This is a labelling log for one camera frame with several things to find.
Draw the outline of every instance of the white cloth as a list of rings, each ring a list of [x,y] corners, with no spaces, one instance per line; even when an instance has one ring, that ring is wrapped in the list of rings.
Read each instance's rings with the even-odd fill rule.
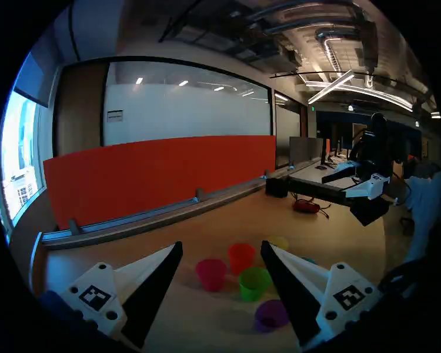
[[[433,179],[415,176],[406,180],[412,189],[405,205],[411,209],[415,222],[412,243],[404,262],[419,259],[425,255],[429,233],[441,219],[441,171]]]

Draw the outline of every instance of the red partition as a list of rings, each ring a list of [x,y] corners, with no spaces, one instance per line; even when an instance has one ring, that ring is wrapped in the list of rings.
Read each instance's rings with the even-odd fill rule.
[[[275,170],[274,136],[203,136],[107,146],[44,161],[61,229],[183,201]]]

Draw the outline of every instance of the purple cup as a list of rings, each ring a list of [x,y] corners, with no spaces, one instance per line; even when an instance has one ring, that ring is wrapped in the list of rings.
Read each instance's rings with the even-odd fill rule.
[[[289,322],[288,313],[281,300],[268,300],[255,313],[255,329],[271,332]]]

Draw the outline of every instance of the desk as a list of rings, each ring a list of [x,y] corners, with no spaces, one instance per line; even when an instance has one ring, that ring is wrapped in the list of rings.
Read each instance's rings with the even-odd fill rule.
[[[236,277],[228,276],[221,293],[201,289],[195,274],[198,261],[221,258],[228,263],[227,249],[236,242],[248,242],[257,250],[263,239],[281,235],[289,241],[289,251],[314,259],[320,266],[345,261],[377,284],[385,267],[385,236],[382,219],[366,228],[340,205],[327,209],[330,220],[321,214],[292,211],[293,199],[267,197],[264,190],[151,232],[89,247],[51,251],[46,267],[46,286],[57,292],[98,261],[114,268],[147,256],[175,241],[183,242],[183,258],[145,341],[145,352],[294,352],[296,336],[288,326],[257,334],[253,314],[267,299],[277,298],[274,286],[262,300],[240,300]],[[326,205],[327,202],[316,200]]]
[[[290,174],[290,176],[297,179],[304,179],[304,180],[322,183],[322,177],[331,174],[333,172],[333,169],[327,167],[325,170],[320,170],[315,168],[318,165],[320,165],[320,161],[318,161],[315,164],[309,165],[308,167],[301,169],[295,173],[292,173]],[[350,177],[347,177],[343,179],[334,180],[332,182],[328,182],[326,185],[343,189],[347,187],[352,187],[353,185],[356,184]]]

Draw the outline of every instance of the plastic cup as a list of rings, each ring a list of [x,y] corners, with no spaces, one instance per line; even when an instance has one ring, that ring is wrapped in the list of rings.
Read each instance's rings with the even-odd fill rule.
[[[264,268],[250,267],[240,274],[240,294],[244,301],[257,301],[271,284],[271,277]]]
[[[285,237],[271,237],[268,241],[280,249],[288,250],[289,248],[289,242]]]
[[[253,265],[255,248],[250,244],[233,244],[229,248],[230,270],[234,275]]]
[[[227,266],[219,259],[206,259],[198,262],[196,273],[203,288],[208,292],[219,292],[225,283]]]
[[[255,312],[255,329],[259,332],[271,332],[289,322],[288,313],[281,300],[269,300]]]

